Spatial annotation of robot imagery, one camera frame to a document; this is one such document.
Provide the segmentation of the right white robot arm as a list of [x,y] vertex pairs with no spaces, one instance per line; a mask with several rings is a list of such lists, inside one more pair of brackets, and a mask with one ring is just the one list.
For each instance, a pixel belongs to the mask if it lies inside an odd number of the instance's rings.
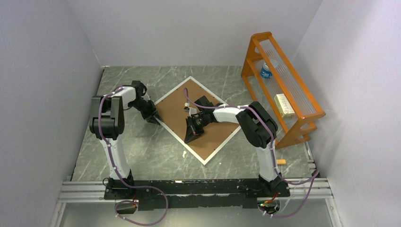
[[231,122],[240,125],[247,141],[256,148],[260,166],[260,190],[265,196],[272,196],[280,182],[277,164],[270,148],[276,139],[277,124],[257,101],[249,105],[213,105],[210,102],[197,102],[199,112],[191,114],[186,120],[184,142],[187,144],[205,133],[204,127],[210,123]]

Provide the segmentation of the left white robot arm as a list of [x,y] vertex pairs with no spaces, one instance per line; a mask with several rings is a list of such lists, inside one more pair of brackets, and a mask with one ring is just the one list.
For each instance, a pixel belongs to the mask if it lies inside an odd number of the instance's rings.
[[117,193],[124,199],[131,198],[135,192],[132,171],[122,144],[124,111],[131,108],[139,111],[148,123],[162,122],[154,102],[147,94],[147,87],[138,80],[130,85],[118,86],[109,94],[91,98],[89,129],[105,150],[110,167],[108,186],[117,187]]

